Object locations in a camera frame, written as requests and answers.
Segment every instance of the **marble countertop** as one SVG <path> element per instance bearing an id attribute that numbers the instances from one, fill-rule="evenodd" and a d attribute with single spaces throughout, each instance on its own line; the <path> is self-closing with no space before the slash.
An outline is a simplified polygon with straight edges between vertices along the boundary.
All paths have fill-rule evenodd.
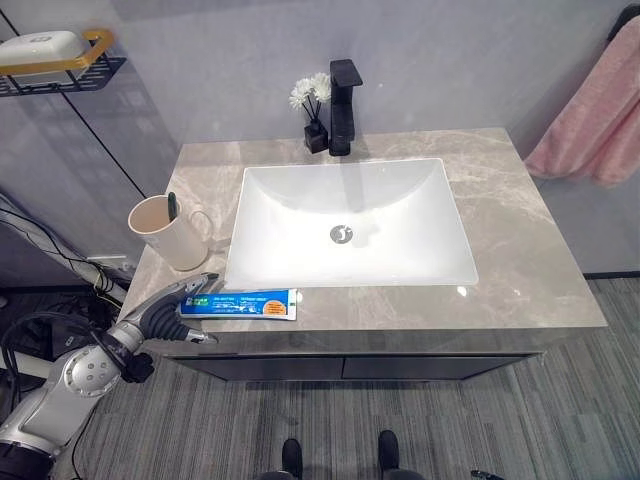
<path id="1" fill-rule="evenodd" d="M 558 227 L 501 128 L 365 135 L 345 160 L 440 157 L 479 282 L 456 286 L 304 288 L 295 322 L 205 320 L 209 332 L 431 331 L 606 326 Z M 224 274 L 244 167 L 337 163 L 300 139 L 182 147 L 167 191 L 215 223 L 207 261 L 172 270 L 146 247 L 123 314 L 197 272 Z"/>

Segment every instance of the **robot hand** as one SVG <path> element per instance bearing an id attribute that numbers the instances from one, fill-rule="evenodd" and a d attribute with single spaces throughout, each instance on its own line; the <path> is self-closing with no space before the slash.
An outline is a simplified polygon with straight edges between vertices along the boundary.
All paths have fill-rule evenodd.
<path id="1" fill-rule="evenodd" d="M 120 378 L 144 382 L 151 375 L 151 357 L 135 355 L 145 340 L 217 343 L 180 323 L 176 314 L 185 296 L 217 278 L 201 274 L 169 285 L 106 333 L 91 332 L 96 345 L 56 360 L 45 384 L 25 397 L 0 427 L 0 480 L 47 478 L 55 458 Z"/>

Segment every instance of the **black faucet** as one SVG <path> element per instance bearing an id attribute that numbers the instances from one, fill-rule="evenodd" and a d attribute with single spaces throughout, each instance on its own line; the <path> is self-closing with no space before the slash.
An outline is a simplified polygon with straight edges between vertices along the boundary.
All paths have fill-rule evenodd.
<path id="1" fill-rule="evenodd" d="M 329 155 L 342 157 L 351 153 L 355 138 L 351 97 L 353 87 L 362 85 L 362 79 L 353 61 L 334 60 L 329 64 L 331 77 L 331 139 Z"/>

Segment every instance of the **white mug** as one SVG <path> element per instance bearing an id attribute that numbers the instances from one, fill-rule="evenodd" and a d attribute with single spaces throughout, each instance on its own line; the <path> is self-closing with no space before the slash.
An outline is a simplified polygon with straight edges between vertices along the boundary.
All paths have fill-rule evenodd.
<path id="1" fill-rule="evenodd" d="M 143 200 L 129 213 L 129 228 L 174 269 L 193 270 L 207 258 L 207 239 L 211 237 L 213 222 L 202 210 L 187 215 L 180 201 L 176 202 L 178 215 L 170 222 L 167 195 Z M 209 223 L 204 235 L 200 235 L 191 222 L 196 214 L 203 215 Z"/>

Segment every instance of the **soap dish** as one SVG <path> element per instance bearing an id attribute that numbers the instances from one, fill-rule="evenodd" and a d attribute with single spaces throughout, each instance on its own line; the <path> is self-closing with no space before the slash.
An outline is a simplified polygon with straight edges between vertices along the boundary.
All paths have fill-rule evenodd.
<path id="1" fill-rule="evenodd" d="M 124 64 L 124 57 L 109 57 L 106 50 L 113 44 L 113 34 L 106 29 L 87 30 L 82 36 L 91 48 L 71 60 L 56 60 L 19 65 L 0 66 L 0 97 L 39 95 L 56 92 L 85 92 L 104 88 Z M 67 83 L 21 85 L 16 76 L 60 72 Z"/>

